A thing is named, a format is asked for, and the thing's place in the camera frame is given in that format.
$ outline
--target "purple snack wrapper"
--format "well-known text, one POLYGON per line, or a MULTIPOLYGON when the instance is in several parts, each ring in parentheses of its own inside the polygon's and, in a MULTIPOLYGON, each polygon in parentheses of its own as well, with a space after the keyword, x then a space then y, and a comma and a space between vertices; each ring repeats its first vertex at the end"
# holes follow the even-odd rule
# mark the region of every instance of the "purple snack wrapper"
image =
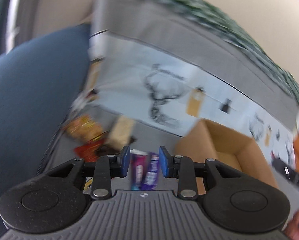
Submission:
POLYGON ((157 186, 158 181, 158 169, 159 169, 159 156, 156 153, 150 153, 150 163, 148 171, 144 178, 143 183, 140 186, 140 190, 153 190, 157 186))
POLYGON ((131 150, 132 158, 132 184, 131 190, 140 190, 144 175, 146 173, 147 153, 138 150, 131 150))

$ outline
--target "gray ribbed plate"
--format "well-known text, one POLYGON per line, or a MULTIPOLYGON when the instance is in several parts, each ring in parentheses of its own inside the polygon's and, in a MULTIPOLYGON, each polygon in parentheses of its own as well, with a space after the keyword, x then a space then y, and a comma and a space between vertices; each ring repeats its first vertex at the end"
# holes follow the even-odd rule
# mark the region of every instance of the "gray ribbed plate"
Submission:
POLYGON ((124 191, 94 201, 86 214, 70 227, 45 235, 9 230, 1 240, 288 240, 280 231, 242 235, 214 225, 194 201, 180 200, 171 190, 124 191))

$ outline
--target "drawing on paper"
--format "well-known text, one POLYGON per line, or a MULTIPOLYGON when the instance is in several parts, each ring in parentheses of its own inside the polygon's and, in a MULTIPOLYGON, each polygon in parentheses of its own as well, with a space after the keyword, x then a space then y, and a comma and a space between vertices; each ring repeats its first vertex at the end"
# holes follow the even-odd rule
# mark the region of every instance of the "drawing on paper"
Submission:
POLYGON ((277 131, 277 133, 275 134, 275 136, 272 136, 272 139, 271 139, 271 147, 272 147, 272 150, 271 150, 271 158, 272 160, 274 160, 275 158, 279 158, 279 145, 280 145, 280 140, 281 138, 281 134, 279 132, 279 130, 277 131))
POLYGON ((178 99, 185 94, 184 86, 181 82, 172 82, 171 87, 160 87, 160 82, 164 80, 153 80, 158 73, 165 73, 166 75, 171 76, 174 80, 183 78, 177 76, 169 71, 160 70, 159 64, 154 64, 152 69, 154 72, 150 73, 144 78, 144 86, 150 91, 149 98, 152 100, 152 105, 149 111, 151 119, 161 125, 165 125, 171 128, 176 128, 179 126, 179 121, 169 117, 168 115, 162 112, 161 107, 166 105, 170 100, 178 99))
POLYGON ((286 151, 288 155, 288 165, 294 167, 295 160, 294 160, 294 147, 293 147, 293 140, 288 137, 285 141, 286 151))
POLYGON ((249 130, 251 135, 255 139, 255 141, 259 141, 259 139, 263 136, 264 133, 264 121, 259 118, 257 114, 255 114, 252 121, 249 124, 249 130))

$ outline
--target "metal rivet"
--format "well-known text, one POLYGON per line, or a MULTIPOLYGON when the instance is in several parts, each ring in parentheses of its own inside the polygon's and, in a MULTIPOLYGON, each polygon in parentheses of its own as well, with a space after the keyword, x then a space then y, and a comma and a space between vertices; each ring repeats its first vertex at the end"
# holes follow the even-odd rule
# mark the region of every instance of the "metal rivet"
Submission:
POLYGON ((191 189, 184 189, 180 192, 182 197, 195 197, 196 192, 191 189))
POLYGON ((93 191, 93 195, 95 197, 105 197, 108 195, 108 193, 109 193, 108 190, 104 188, 98 188, 93 191))

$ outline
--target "gray surface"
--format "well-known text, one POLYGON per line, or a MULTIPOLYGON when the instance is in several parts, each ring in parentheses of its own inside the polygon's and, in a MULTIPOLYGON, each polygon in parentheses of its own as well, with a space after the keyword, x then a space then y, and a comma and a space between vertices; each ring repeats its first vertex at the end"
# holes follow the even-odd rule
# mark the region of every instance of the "gray surface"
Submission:
POLYGON ((110 13, 102 14, 103 18, 94 14, 92 33, 109 29, 111 33, 197 65, 229 83, 293 129, 297 102, 234 46, 154 0, 105 0, 98 4, 104 5, 102 9, 110 13))
POLYGON ((204 239, 287 240, 280 231, 242 235, 216 226, 204 216, 198 204, 176 198, 171 191, 118 191, 103 201, 94 201, 74 225, 50 234, 27 235, 9 230, 1 240, 107 240, 107 239, 204 239))
MULTIPOLYGON (((95 121, 99 122, 104 130, 110 130, 115 123, 119 114, 110 112, 104 108, 87 106, 83 109, 83 113, 88 113, 95 121)), ((130 145, 131 149, 137 149, 145 152, 156 152, 160 146, 165 146, 172 154, 174 145, 180 139, 179 136, 167 133, 165 131, 145 125, 141 122, 135 122, 132 136, 136 141, 130 145)), ((63 134, 57 143, 56 149, 46 169, 54 168, 76 156, 74 148, 82 145, 79 141, 63 134)), ((131 189, 131 168, 128 169, 125 178, 114 178, 111 180, 112 192, 117 189, 131 189)), ((161 169, 159 169, 158 185, 156 190, 172 189, 177 192, 178 180, 175 178, 166 179, 163 177, 161 169)))
POLYGON ((273 167, 271 167, 271 170, 278 183, 280 191, 287 196, 291 204, 291 211, 287 219, 287 221, 289 221, 293 217, 294 213, 299 210, 299 189, 279 174, 273 167))

